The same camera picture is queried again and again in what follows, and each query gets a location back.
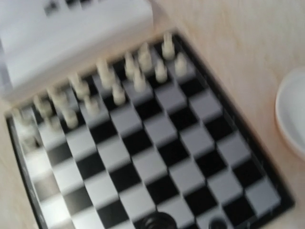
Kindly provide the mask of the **white plastic compartment tray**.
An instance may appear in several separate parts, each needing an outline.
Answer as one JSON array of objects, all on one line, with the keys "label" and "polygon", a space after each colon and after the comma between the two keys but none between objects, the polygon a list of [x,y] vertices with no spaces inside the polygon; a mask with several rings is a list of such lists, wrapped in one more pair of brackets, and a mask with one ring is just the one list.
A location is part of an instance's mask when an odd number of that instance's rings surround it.
[{"label": "white plastic compartment tray", "polygon": [[152,24],[147,0],[3,0],[0,96],[19,99],[95,45]]}]

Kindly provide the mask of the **black white chessboard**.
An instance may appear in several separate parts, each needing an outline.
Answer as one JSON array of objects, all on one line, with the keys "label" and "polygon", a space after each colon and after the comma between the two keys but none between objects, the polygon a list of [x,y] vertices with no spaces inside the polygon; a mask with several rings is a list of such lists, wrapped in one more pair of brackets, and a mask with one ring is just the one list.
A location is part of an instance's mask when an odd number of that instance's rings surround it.
[{"label": "black white chessboard", "polygon": [[[116,105],[96,69],[82,75],[100,111],[88,114],[69,82],[60,90],[78,125],[67,127],[51,98],[62,131],[53,132],[33,101],[18,107],[35,128],[16,130],[6,114],[19,171],[40,229],[140,229],[153,212],[165,212],[178,229],[208,229],[223,218],[228,229],[257,229],[295,202],[277,171],[186,39],[173,35],[187,73],[162,56],[163,39],[150,42],[152,63],[161,59],[167,80],[146,73],[143,92],[125,75],[125,59],[110,66],[126,101]],[[28,151],[24,131],[38,132]]]}]

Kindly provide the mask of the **black chess piece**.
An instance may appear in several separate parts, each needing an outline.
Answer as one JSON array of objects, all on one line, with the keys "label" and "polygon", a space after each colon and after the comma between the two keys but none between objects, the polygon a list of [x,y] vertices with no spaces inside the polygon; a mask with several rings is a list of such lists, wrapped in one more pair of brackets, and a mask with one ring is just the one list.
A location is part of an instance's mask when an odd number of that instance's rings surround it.
[{"label": "black chess piece", "polygon": [[227,223],[223,218],[215,217],[209,221],[208,229],[227,229]]}]

